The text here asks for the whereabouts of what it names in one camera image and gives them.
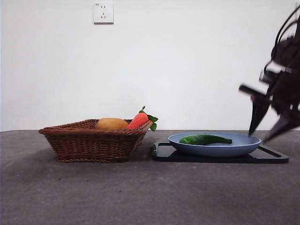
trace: black tray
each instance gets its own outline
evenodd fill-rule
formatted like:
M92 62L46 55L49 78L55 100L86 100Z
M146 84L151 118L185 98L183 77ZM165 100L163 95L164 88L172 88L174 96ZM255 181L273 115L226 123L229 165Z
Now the black tray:
M288 163L289 157L267 148L258 148L245 156L239 157L206 157L182 154L178 152L170 143L154 143L151 149L153 160L162 162L190 162L190 163Z

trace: green leaf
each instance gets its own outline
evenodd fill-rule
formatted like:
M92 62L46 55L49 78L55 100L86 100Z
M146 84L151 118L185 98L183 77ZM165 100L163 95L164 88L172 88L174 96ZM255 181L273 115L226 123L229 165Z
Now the green leaf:
M150 130L155 131L156 127L157 127L157 124L156 123L152 123L152 125L150 127Z
M142 110L140 110L139 113L145 113L144 109L145 109L145 106L142 107Z
M154 116L151 116L151 115L148 115L148 118L149 118L153 123L155 123L156 121L158 121L158 118L157 118L157 117L154 117Z

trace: brown wicker basket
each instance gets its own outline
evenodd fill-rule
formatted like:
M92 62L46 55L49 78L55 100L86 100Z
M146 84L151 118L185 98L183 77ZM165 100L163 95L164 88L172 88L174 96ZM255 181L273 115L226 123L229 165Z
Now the brown wicker basket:
M98 130L98 120L90 119L54 127L43 134L61 162L126 162L142 143L152 121L136 129Z

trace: fake potato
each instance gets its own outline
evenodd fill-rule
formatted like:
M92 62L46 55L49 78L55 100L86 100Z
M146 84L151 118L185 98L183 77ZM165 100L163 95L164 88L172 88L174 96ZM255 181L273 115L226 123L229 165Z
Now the fake potato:
M119 118L102 118L99 119L95 129L103 130L123 130L127 127L128 123Z

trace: wall socket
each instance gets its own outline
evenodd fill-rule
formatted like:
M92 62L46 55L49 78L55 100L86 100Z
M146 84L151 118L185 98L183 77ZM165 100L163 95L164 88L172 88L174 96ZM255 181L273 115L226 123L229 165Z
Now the wall socket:
M93 8L94 24L114 23L113 3L99 2Z

